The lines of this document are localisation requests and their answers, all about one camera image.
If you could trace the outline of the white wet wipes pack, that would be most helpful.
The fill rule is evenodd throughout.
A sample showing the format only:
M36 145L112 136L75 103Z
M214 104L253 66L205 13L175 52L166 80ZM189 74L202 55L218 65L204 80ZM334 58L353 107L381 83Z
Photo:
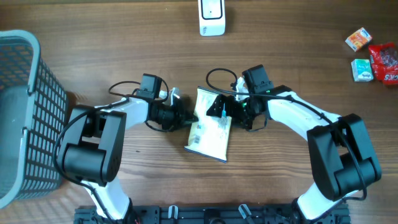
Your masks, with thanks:
M184 149L225 163L232 118L206 115L206 111L218 95L203 87L197 88L194 115L199 121L191 125L188 144Z

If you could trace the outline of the teal tissue pack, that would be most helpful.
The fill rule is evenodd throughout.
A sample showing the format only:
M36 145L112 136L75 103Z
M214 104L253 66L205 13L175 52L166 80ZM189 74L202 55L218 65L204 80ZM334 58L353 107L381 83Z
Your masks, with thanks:
M370 82L373 80L371 64L368 59L354 59L351 62L351 68L355 82Z

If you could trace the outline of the orange tissue pack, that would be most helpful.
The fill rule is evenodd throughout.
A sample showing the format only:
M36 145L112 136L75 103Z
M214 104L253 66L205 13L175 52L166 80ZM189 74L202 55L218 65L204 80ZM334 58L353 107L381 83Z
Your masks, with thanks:
M372 41L372 35L365 29L360 28L349 37L346 38L345 43L354 51L357 52L365 45Z

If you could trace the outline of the red snack bag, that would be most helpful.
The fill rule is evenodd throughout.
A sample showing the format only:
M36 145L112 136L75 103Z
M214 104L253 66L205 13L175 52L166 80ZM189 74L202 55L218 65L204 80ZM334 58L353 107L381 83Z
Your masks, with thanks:
M368 47L373 73L384 85L397 84L397 49L393 42Z

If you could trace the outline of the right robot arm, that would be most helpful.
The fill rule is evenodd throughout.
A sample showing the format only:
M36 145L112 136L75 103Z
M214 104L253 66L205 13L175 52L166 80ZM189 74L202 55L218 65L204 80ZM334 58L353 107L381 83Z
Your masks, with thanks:
M345 202L363 201L382 170L364 121L356 114L329 113L301 99L291 88L274 86L263 65L242 72L231 90L219 93L206 112L229 116L246 131L259 115L282 123L306 140L314 183L294 199L286 220L316 223Z

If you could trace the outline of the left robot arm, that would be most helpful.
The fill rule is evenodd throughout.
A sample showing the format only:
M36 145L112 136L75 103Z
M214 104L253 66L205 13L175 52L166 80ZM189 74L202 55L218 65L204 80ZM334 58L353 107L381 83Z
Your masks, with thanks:
M75 223L141 223L132 200L117 177L126 130L137 124L159 124L160 132L185 128L198 118L184 106L178 89L162 92L164 80L144 74L139 88L104 106L76 106L53 150L57 172L82 186L93 206L75 210Z

